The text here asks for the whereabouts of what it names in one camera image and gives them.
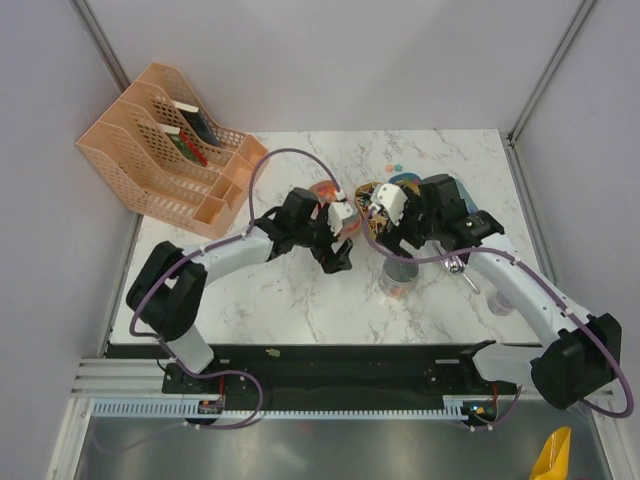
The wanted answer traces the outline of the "clear plastic jar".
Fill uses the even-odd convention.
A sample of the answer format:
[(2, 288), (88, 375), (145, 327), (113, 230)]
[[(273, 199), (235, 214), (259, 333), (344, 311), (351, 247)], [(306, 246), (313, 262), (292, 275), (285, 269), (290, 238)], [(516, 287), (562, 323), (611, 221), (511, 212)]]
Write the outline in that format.
[(419, 266), (385, 259), (379, 277), (381, 291), (394, 299), (406, 296), (414, 287)]

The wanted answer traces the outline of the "metal candy scoop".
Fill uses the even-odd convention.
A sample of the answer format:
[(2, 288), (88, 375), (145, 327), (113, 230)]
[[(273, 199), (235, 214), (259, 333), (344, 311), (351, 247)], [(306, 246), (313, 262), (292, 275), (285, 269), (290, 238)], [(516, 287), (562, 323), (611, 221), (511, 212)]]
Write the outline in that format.
[(450, 274), (461, 277), (475, 295), (479, 295), (481, 293), (478, 286), (465, 273), (466, 265), (458, 256), (447, 257), (442, 261), (442, 263)]

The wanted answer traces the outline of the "silver jar lid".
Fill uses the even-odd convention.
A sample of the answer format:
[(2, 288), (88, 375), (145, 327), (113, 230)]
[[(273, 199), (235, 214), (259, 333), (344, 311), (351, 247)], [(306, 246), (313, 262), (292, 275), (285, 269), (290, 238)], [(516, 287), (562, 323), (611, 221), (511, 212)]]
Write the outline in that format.
[(419, 275), (419, 266), (413, 263), (385, 259), (382, 267), (382, 278), (395, 284), (409, 284)]

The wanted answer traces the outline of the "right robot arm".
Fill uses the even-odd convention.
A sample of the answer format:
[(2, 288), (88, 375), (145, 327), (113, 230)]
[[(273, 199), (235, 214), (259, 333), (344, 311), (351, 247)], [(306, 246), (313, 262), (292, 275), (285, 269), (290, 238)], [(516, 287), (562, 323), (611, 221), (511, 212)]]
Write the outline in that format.
[(380, 184), (369, 215), (388, 221), (370, 244), (388, 258), (415, 264), (402, 248), (427, 242), (441, 246), (488, 280), (536, 334), (538, 347), (484, 342), (458, 368), (467, 392), (483, 392), (493, 381), (534, 387), (557, 409), (586, 402), (589, 395), (619, 381), (626, 397), (620, 417), (634, 408), (633, 393), (620, 366), (622, 328), (610, 314), (596, 316), (529, 266), (491, 214), (471, 207), (448, 174), (421, 180), (417, 187)]

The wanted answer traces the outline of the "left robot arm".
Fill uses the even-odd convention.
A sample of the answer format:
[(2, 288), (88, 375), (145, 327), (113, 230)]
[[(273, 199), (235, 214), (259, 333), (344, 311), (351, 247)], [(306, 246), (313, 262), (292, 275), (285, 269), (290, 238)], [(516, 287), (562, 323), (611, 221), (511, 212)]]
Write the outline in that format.
[(208, 393), (219, 382), (211, 363), (212, 348), (195, 320), (204, 290), (214, 281), (245, 267), (267, 263), (295, 247), (309, 249), (326, 274), (352, 268), (353, 241), (338, 249), (341, 231), (358, 216), (343, 199), (322, 204), (311, 191), (294, 188), (282, 205), (252, 220), (247, 230), (204, 246), (179, 248), (169, 241), (156, 245), (126, 295), (131, 323), (143, 321), (153, 337), (185, 367), (185, 382)]

